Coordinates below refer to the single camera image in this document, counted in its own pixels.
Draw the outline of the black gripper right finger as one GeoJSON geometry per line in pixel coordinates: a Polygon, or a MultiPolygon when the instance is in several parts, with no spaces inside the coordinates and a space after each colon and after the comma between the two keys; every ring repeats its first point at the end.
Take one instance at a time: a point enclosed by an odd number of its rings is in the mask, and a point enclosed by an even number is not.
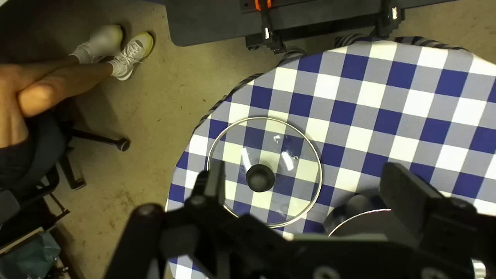
{"type": "Polygon", "coordinates": [[[494,219],[398,163],[387,163],[378,194],[390,210],[393,236],[329,236],[337,279],[494,279],[494,219]]]}

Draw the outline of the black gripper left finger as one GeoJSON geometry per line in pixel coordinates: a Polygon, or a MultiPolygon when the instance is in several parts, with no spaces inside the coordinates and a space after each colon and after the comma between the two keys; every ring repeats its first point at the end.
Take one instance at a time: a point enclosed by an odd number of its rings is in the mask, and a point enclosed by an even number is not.
{"type": "Polygon", "coordinates": [[[125,223],[105,279],[162,279],[167,262],[187,256],[209,279],[289,279],[285,239],[246,214],[223,206],[224,165],[213,160],[178,210],[136,206],[125,223]]]}

